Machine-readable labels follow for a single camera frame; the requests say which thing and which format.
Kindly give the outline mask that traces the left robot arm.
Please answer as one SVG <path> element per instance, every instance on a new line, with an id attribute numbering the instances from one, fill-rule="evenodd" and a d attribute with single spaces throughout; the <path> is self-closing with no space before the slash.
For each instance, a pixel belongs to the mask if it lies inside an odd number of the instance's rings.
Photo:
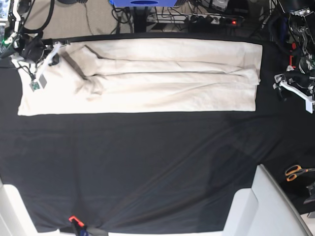
<path id="1" fill-rule="evenodd" d="M 279 12 L 268 21 L 268 31 L 279 49 L 289 56 L 289 65 L 274 76 L 273 89 L 281 100 L 294 93 L 305 102 L 305 110 L 315 112 L 315 2 L 313 0 L 274 0 Z M 295 47 L 289 49 L 276 36 L 274 23 L 283 18 Z"/>

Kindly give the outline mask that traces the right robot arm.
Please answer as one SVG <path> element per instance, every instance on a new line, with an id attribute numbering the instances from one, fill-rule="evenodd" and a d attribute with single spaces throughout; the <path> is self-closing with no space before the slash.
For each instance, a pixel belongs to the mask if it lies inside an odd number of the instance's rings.
<path id="1" fill-rule="evenodd" d="M 44 72 L 59 63 L 58 52 L 69 41 L 43 39 L 43 30 L 52 18 L 55 1 L 50 1 L 44 24 L 37 29 L 27 29 L 33 0 L 2 0 L 0 2 L 0 59 L 11 58 L 15 69 L 22 69 L 30 77 L 32 91 L 44 89 L 47 80 Z"/>

